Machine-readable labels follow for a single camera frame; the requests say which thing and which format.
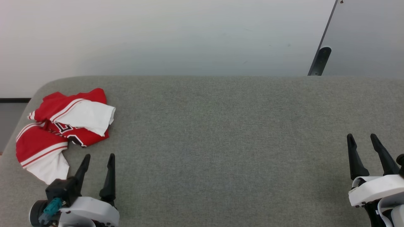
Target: white trim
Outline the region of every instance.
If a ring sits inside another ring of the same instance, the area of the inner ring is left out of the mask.
[[[35,119],[35,110],[31,113],[30,119],[31,119],[31,120],[34,120],[34,119]]]
[[[55,114],[50,118],[50,120],[51,120],[52,122],[54,122],[54,121],[55,121],[55,118],[67,114],[67,113],[70,111],[70,110],[69,110],[70,107],[72,107],[73,105],[79,103],[78,101],[83,101],[83,100],[85,100],[85,99],[74,99],[74,100],[71,101],[65,108],[63,108],[63,110],[61,110],[61,111],[55,113]]]
[[[22,136],[23,133],[25,133],[28,129],[34,127],[34,126],[39,126],[43,127],[45,125],[45,122],[37,122],[37,123],[32,123],[32,124],[27,124],[23,129],[21,129],[20,133],[18,133],[17,138],[15,141],[17,142],[20,137]]]
[[[25,165],[25,164],[31,162],[32,160],[35,160],[36,158],[38,158],[38,157],[40,157],[40,156],[46,154],[47,152],[50,152],[50,151],[53,150],[53,149],[56,149],[56,148],[58,148],[58,147],[61,147],[61,148],[58,149],[58,150],[54,150],[53,152],[51,152],[51,153],[49,153],[49,154],[52,154],[52,153],[55,153],[55,152],[58,152],[58,151],[62,151],[62,150],[64,150],[64,149],[67,149],[67,142],[57,143],[57,144],[54,144],[54,145],[52,145],[52,146],[50,146],[50,147],[48,147],[48,148],[45,148],[45,149],[43,149],[42,151],[40,151],[40,152],[34,154],[33,156],[31,156],[30,158],[28,158],[27,160],[21,162],[21,165],[23,166],[23,165]]]

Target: gray fabric surface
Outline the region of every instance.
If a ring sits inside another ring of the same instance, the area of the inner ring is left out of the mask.
[[[116,107],[110,138],[64,152],[72,174],[91,154],[82,194],[98,198],[116,154],[120,226],[368,226],[349,204],[346,135],[383,173],[370,134],[404,147],[404,81],[327,77],[79,77],[28,104],[0,158],[1,226],[29,226],[46,185],[23,170],[15,136],[42,97],[101,87]]]

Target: white stripe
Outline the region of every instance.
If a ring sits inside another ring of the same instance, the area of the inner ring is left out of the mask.
[[[32,160],[38,158],[39,156],[41,156],[41,155],[43,155],[43,154],[46,154],[47,152],[49,152],[49,151],[51,151],[51,150],[53,150],[53,149],[55,149],[55,148],[63,147],[63,146],[67,146],[67,142],[57,143],[57,144],[52,145],[52,146],[50,146],[50,147],[48,147],[48,148],[46,148],[46,149],[43,149],[42,151],[40,151],[40,152],[34,154],[33,156],[31,156],[30,158],[28,158],[27,160],[21,162],[21,165],[23,166],[23,165],[27,164],[28,162],[30,162],[30,161],[32,161]],[[63,148],[61,148],[61,149],[54,150],[53,152],[51,152],[51,153],[49,153],[49,154],[53,154],[53,153],[55,153],[55,152],[60,152],[61,150],[64,150],[64,149],[67,149],[67,147],[63,147]]]
[[[45,125],[45,122],[37,122],[37,123],[27,124],[27,125],[20,131],[20,133],[18,133],[17,138],[16,138],[15,141],[17,142],[18,139],[20,139],[21,135],[22,135],[24,132],[26,132],[28,129],[30,129],[30,128],[34,127],[34,126],[40,126],[40,127],[42,127],[42,126],[44,126],[44,125]]]
[[[64,113],[65,111],[67,111],[75,102],[80,101],[80,100],[85,100],[85,99],[74,99],[74,100],[71,101],[65,108],[63,108],[63,110],[61,110],[61,111],[55,113],[55,114],[50,118],[50,120],[51,120],[52,122],[54,122],[54,121],[55,121],[55,117],[61,115],[61,114]]]
[[[28,165],[23,166],[23,169],[26,169],[26,168],[29,168],[29,167],[35,165],[36,163],[42,161],[44,158],[51,157],[52,155],[57,155],[58,153],[62,152],[62,151],[65,150],[65,149],[67,149],[67,147],[62,147],[62,148],[59,148],[59,149],[57,149],[57,150],[54,150],[54,151],[50,152],[49,154],[46,154],[46,155],[44,155],[43,157],[38,158],[37,160],[35,160],[35,161],[29,163]]]

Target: teal connector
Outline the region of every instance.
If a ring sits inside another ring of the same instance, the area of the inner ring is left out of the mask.
[[[62,208],[62,199],[54,198],[48,206],[46,206],[44,213],[39,217],[39,223],[43,221],[44,224],[47,224],[51,217],[56,214],[60,208]]]

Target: black mount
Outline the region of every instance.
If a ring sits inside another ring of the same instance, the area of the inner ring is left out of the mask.
[[[90,154],[86,154],[73,177],[68,177],[66,180],[56,179],[45,189],[48,203],[54,198],[61,198],[66,202],[65,206],[70,207],[77,197],[81,196],[81,187],[90,164],[90,158]]]

